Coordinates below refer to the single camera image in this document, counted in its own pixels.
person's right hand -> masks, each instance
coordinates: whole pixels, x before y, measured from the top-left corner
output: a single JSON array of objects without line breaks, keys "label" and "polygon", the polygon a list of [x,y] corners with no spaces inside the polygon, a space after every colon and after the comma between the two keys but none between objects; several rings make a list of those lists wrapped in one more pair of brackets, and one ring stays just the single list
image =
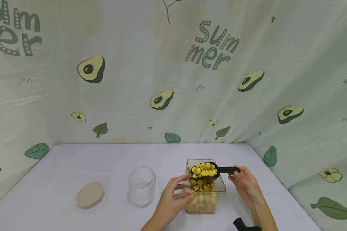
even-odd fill
[{"label": "person's right hand", "polygon": [[261,189],[251,171],[246,166],[234,165],[241,170],[229,175],[229,180],[233,182],[239,195],[249,209],[253,209],[257,204],[264,202]]}]

jar lid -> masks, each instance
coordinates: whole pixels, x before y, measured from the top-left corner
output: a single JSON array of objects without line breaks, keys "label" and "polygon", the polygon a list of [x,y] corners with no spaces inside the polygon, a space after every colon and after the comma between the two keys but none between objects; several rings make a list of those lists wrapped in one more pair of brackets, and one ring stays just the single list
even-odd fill
[{"label": "jar lid", "polygon": [[99,182],[91,182],[78,192],[76,202],[81,209],[90,209],[99,204],[103,197],[103,185]]}]

person's left hand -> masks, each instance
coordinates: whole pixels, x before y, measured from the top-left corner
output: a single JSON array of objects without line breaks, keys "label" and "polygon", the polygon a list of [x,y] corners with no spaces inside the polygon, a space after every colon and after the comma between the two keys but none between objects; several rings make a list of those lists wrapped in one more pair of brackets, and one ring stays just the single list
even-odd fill
[{"label": "person's left hand", "polygon": [[194,195],[190,192],[174,194],[175,190],[189,187],[187,184],[179,184],[188,179],[188,175],[182,175],[180,177],[174,177],[168,182],[161,194],[161,199],[159,200],[156,211],[151,218],[154,223],[159,223],[162,228],[166,227],[171,221],[173,221],[181,209],[192,202]]}]

clear plastic container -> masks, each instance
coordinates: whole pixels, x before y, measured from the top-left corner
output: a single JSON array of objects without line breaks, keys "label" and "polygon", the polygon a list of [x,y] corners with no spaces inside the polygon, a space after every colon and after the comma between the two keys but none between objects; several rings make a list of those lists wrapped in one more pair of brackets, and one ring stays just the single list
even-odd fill
[{"label": "clear plastic container", "polygon": [[[214,160],[188,160],[186,161],[186,174],[190,173],[190,170],[197,163],[208,163],[214,162]],[[220,202],[222,195],[226,191],[224,181],[221,176],[218,177],[215,181],[204,182],[202,185],[207,185],[208,187],[199,187],[201,184],[198,182],[200,178],[194,179],[195,181],[190,180],[189,185],[190,189],[187,189],[187,192],[191,192],[195,195],[194,200],[186,206],[186,213],[188,214],[215,214],[217,206]]]},{"label": "clear plastic container", "polygon": [[135,168],[128,178],[130,197],[137,206],[146,206],[154,199],[156,175],[148,166]]}]

white tablecloth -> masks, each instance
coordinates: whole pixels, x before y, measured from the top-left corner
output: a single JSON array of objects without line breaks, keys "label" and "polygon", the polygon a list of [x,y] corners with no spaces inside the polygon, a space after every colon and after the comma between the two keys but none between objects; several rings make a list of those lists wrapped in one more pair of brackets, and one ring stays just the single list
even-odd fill
[{"label": "white tablecloth", "polygon": [[[0,202],[0,231],[139,231],[151,217],[171,177],[184,174],[186,160],[213,159],[219,166],[247,165],[256,176],[280,231],[320,230],[271,170],[247,144],[61,144],[50,152]],[[139,165],[156,173],[156,197],[145,207],[129,199],[128,177]],[[236,231],[251,215],[222,175],[227,191],[215,215],[185,210],[166,230]],[[83,185],[99,181],[105,197],[88,210],[76,205]]]}]

